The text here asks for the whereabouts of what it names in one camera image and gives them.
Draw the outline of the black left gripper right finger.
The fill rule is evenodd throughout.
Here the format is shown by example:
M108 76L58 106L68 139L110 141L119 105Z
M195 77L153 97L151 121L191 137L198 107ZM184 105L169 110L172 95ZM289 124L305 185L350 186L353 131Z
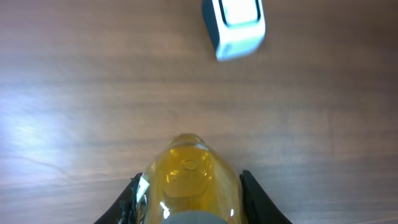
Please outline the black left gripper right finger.
M250 171L243 170L239 178L243 187L244 212L249 224L292 224Z

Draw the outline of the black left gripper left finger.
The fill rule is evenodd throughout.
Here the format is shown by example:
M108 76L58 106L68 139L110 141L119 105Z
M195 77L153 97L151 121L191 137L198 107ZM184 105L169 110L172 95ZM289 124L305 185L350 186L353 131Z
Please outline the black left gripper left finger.
M135 224L137 189L142 172L136 174L110 208L94 224Z

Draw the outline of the yellow dish soap bottle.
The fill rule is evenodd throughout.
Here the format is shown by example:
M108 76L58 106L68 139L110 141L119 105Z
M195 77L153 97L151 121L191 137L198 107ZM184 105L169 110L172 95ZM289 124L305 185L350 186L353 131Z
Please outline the yellow dish soap bottle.
M173 138L142 173L137 223L247 223L233 168L196 134Z

